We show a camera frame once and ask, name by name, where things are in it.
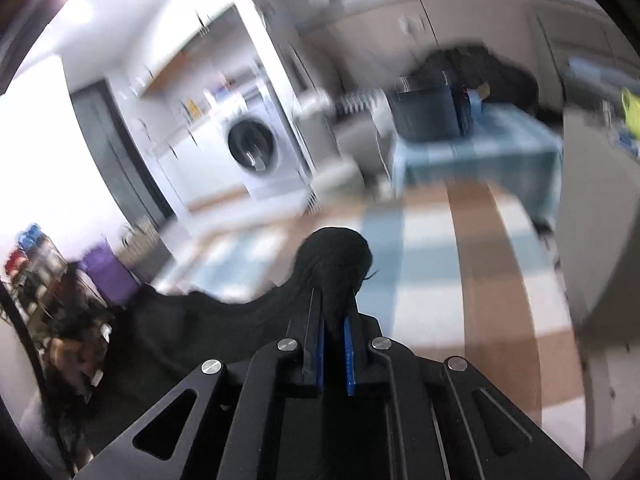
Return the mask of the grey fabric box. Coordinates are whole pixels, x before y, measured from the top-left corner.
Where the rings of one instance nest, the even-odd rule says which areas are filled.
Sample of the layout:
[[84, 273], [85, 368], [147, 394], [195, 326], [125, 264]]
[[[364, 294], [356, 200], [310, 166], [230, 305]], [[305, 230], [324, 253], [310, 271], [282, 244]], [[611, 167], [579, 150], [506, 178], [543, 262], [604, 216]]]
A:
[[563, 113], [555, 239], [586, 384], [585, 468], [639, 475], [639, 163], [614, 130], [580, 108]]

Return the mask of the grey sofa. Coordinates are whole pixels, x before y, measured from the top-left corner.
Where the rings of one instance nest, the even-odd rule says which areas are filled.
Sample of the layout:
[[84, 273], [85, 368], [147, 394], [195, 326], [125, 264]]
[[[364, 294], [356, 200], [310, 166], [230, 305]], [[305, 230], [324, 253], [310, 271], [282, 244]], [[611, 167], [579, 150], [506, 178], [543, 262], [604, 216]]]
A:
[[384, 174], [390, 179], [390, 150], [396, 128], [387, 96], [373, 114], [364, 112], [342, 117], [335, 115], [337, 98], [326, 89], [305, 91], [298, 98], [295, 117], [323, 119], [340, 154], [352, 158], [366, 178]]

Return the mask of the black clothes pile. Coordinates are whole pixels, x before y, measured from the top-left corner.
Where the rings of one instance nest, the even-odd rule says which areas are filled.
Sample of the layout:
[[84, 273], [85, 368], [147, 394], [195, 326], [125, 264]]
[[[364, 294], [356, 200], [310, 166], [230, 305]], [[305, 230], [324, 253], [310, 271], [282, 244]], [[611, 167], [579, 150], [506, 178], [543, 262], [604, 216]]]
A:
[[431, 50], [408, 76], [423, 78], [436, 72], [444, 72], [468, 89], [487, 84], [489, 103], [513, 104], [526, 112], [538, 106], [539, 90], [534, 75], [506, 58], [499, 58], [484, 44], [457, 44]]

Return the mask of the black white patterned pillow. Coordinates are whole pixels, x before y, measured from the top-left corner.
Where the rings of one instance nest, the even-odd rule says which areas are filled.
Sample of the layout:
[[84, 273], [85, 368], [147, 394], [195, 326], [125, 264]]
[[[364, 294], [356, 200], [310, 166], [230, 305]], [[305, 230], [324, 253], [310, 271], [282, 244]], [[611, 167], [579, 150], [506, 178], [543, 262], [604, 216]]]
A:
[[358, 89], [345, 93], [334, 101], [335, 115], [342, 117], [364, 112], [373, 114], [385, 98], [382, 89]]

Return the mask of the black storage bin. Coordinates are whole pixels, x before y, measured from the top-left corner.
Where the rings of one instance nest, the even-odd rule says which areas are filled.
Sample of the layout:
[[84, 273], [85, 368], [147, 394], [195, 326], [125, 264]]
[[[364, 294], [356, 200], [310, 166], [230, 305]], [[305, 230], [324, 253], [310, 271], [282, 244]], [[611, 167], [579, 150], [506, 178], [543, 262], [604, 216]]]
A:
[[482, 110], [476, 90], [446, 70], [401, 78], [387, 93], [398, 136], [408, 143], [455, 141], [470, 136]]

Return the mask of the purple bag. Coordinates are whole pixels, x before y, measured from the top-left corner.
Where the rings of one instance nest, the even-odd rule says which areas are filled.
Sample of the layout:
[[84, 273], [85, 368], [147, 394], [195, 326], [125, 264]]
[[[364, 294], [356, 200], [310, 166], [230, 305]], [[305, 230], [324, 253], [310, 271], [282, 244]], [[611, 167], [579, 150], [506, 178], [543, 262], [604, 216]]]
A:
[[117, 259], [107, 242], [91, 247], [79, 266], [88, 275], [101, 296], [113, 306], [124, 306], [140, 288], [140, 283]]

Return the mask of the yellow-green toy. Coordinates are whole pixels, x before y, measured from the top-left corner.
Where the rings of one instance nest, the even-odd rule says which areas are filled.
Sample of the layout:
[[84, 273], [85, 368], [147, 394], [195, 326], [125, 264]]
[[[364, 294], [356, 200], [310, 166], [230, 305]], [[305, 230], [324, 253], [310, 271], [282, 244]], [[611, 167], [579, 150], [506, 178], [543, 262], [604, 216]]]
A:
[[620, 92], [625, 124], [629, 132], [638, 138], [640, 136], [640, 100], [629, 89], [623, 88]]

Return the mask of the black knit garment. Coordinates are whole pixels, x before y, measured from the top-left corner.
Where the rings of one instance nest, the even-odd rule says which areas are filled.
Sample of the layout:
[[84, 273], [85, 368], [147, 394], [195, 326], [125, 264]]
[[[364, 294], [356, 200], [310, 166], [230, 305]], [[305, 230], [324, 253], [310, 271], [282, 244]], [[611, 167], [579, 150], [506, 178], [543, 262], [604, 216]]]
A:
[[66, 290], [46, 357], [52, 414], [64, 442], [71, 451], [98, 454], [204, 361], [244, 361], [284, 336], [314, 296], [322, 299], [326, 332], [338, 334], [371, 264], [359, 233], [318, 229], [299, 245], [288, 279], [247, 304], [141, 287], [107, 317], [108, 344], [99, 341], [96, 310]]

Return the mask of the light blue checkered cloth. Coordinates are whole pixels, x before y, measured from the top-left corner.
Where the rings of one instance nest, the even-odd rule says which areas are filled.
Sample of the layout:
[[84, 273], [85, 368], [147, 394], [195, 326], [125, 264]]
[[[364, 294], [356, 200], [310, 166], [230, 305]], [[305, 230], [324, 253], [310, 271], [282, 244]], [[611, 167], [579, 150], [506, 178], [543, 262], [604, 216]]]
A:
[[472, 136], [410, 144], [399, 138], [390, 176], [394, 192], [440, 181], [495, 182], [515, 195], [529, 218], [554, 228], [562, 188], [563, 141], [513, 105], [491, 104]]

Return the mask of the woven basket bag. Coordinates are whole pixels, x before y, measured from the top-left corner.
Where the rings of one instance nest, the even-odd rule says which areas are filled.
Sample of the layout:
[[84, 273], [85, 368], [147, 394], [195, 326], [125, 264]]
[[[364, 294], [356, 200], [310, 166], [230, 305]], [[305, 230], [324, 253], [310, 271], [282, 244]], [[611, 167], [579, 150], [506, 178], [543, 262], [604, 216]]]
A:
[[148, 217], [126, 227], [115, 255], [143, 283], [154, 281], [172, 260], [168, 247]]

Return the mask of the white washing machine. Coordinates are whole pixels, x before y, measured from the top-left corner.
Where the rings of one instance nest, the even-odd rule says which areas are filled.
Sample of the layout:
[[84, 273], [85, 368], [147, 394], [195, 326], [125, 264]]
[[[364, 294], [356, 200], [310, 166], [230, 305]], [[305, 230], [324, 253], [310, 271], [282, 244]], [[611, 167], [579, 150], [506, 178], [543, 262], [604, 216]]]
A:
[[306, 188], [308, 166], [266, 77], [217, 99], [196, 124], [157, 148], [157, 160], [186, 206], [244, 186], [254, 198]]

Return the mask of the checkered plaid blanket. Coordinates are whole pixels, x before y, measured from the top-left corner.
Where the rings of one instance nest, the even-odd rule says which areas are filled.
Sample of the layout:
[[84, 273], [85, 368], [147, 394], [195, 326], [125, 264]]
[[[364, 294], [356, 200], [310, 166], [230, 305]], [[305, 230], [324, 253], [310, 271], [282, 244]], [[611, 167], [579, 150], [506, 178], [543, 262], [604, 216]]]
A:
[[399, 200], [296, 217], [274, 207], [184, 244], [155, 287], [245, 301], [283, 282], [302, 240], [324, 226], [368, 241], [373, 263], [358, 307], [385, 336], [429, 359], [464, 356], [580, 453], [586, 402], [564, 292], [520, 201], [497, 185], [421, 186]]

